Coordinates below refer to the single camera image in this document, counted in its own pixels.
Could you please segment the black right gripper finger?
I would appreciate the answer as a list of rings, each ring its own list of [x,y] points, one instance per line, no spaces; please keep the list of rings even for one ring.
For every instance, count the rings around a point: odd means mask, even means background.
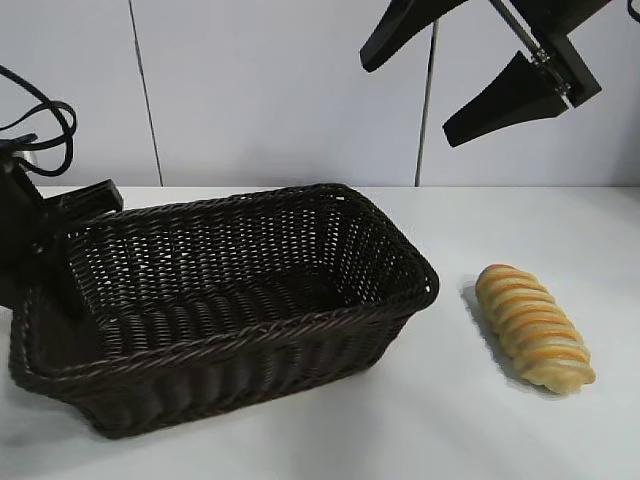
[[[415,35],[465,0],[392,0],[359,51],[361,65],[371,73],[384,65]]]

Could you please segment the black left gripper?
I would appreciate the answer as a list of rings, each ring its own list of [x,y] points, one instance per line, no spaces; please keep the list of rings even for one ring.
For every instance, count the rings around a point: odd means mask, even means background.
[[[69,323],[80,323],[84,301],[66,252],[64,233],[102,214],[123,210],[115,184],[105,180],[44,198],[21,165],[20,152],[37,136],[1,141],[1,271],[12,271],[47,250],[47,285]]]

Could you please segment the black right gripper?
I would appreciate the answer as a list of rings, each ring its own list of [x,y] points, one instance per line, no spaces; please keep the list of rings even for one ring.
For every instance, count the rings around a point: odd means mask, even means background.
[[[529,50],[533,63],[517,52],[486,88],[444,123],[451,147],[516,124],[555,118],[568,110],[563,97],[577,108],[601,91],[569,34],[604,8],[605,0],[491,5]]]

